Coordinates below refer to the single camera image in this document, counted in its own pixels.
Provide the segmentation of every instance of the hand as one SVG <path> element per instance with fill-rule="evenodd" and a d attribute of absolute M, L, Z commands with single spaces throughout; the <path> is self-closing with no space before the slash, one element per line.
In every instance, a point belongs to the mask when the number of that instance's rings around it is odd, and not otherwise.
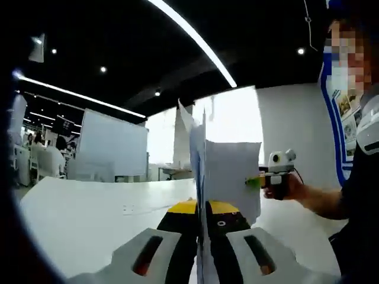
<path fill-rule="evenodd" d="M 291 199 L 303 199 L 306 195 L 307 188 L 304 186 L 293 174 L 288 175 L 287 179 L 287 186 L 288 186 L 288 195 L 284 197 L 284 200 L 291 200 Z M 265 188 L 265 197 L 268 199 L 274 198 L 274 191 L 271 187 Z"/>

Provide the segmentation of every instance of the face mask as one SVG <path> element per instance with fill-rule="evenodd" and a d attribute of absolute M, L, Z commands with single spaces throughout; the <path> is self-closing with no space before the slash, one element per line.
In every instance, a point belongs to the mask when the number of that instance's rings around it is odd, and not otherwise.
<path fill-rule="evenodd" d="M 336 90 L 347 91 L 356 89 L 355 75 L 349 75 L 347 66 L 339 66 L 339 61 L 332 62 L 332 87 Z"/>

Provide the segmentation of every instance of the white tabletop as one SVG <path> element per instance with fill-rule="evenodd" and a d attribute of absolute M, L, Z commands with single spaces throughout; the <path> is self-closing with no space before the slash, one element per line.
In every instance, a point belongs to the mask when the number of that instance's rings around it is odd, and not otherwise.
<path fill-rule="evenodd" d="M 192 179 L 146 183 L 97 183 L 44 178 L 21 200 L 32 236 L 66 277 L 96 272 L 112 252 L 147 227 L 156 228 L 167 209 L 195 198 Z M 291 201 L 261 199 L 256 227 L 291 248 L 313 270 L 339 275 L 325 232 L 314 215 Z"/>

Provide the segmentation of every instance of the blue stripe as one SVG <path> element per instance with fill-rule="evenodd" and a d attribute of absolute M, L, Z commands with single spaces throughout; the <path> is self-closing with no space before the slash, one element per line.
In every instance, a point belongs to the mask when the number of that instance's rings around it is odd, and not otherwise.
<path fill-rule="evenodd" d="M 345 177 L 343 175 L 343 171 L 342 171 L 341 151 L 339 148 L 340 141 L 339 141 L 339 137 L 338 137 L 338 128 L 336 125 L 336 120 L 335 120 L 335 115 L 333 113 L 332 104 L 331 104 L 331 101 L 329 99 L 329 95 L 327 94 L 327 90 L 326 90 L 326 78 L 327 78 L 327 73 L 328 73 L 327 71 L 328 70 L 330 71 L 330 69 L 331 69 L 330 55 L 325 54 L 324 68 L 323 68 L 322 73 L 321 73 L 320 84 L 321 84 L 321 91 L 322 91 L 322 94 L 324 96 L 326 108 L 327 108 L 327 111 L 328 111 L 329 116 L 330 116 L 330 121 L 332 123 L 333 136 L 334 136 L 334 146 L 335 146 L 335 153 L 336 153 L 337 178 L 338 178 L 338 182 L 342 186 L 345 183 L 346 179 L 345 179 Z"/>
<path fill-rule="evenodd" d="M 338 108 L 337 108 L 337 104 L 336 104 L 336 102 L 335 102 L 334 99 L 332 100 L 332 105 L 333 105 L 333 108 L 334 108 L 334 112 L 336 114 L 339 114 L 339 111 L 338 111 Z M 337 122 L 338 122 L 338 127 L 339 127 L 339 138 L 340 138 L 340 141 L 342 141 L 341 142 L 342 163 L 344 163 L 344 164 L 352 164 L 353 163 L 352 161 L 347 161 L 347 159 L 346 159 L 345 138 L 343 136 L 342 121 L 341 121 L 340 118 L 337 118 Z"/>

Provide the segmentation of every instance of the window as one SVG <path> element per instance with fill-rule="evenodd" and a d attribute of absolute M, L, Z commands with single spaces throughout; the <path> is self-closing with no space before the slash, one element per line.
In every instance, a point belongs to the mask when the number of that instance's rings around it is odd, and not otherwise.
<path fill-rule="evenodd" d="M 152 115 L 146 121 L 149 129 L 147 151 L 149 163 L 172 163 L 174 159 L 176 108 Z"/>
<path fill-rule="evenodd" d="M 208 140 L 225 143 L 262 142 L 259 164 L 265 163 L 261 113 L 253 86 L 197 100 L 192 116 L 200 123 L 204 110 Z"/>

